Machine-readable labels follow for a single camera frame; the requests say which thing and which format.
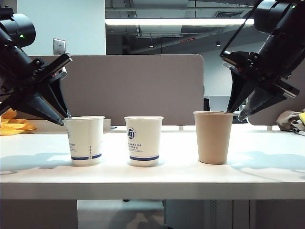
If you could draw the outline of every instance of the yellow object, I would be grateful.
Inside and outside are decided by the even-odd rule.
[[[16,111],[9,109],[1,116],[0,135],[16,135],[36,130],[27,120],[14,118],[16,115]]]
[[[302,123],[305,125],[305,112],[300,114],[300,119]]]

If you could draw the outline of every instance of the brown paper cup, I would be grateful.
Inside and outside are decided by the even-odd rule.
[[[199,161],[225,164],[233,113],[195,111]]]

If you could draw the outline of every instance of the blue logo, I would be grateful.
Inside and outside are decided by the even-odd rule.
[[[133,140],[133,139],[134,139],[134,136],[135,136],[135,131],[134,131],[134,129],[129,128],[129,129],[128,129],[128,137],[129,137],[129,139],[130,139],[130,140]]]

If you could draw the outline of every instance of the ceiling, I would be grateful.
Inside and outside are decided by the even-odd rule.
[[[254,0],[106,0],[106,18],[243,18],[255,4]],[[140,54],[188,39],[230,33],[238,26],[109,26],[107,36],[122,37],[127,54]]]

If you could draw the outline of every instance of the white table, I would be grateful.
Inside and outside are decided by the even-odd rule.
[[[103,160],[72,167],[66,135],[0,137],[1,199],[305,199],[305,138],[233,125],[228,163],[197,160],[195,131],[163,131],[156,167],[128,164],[125,133],[106,133]]]

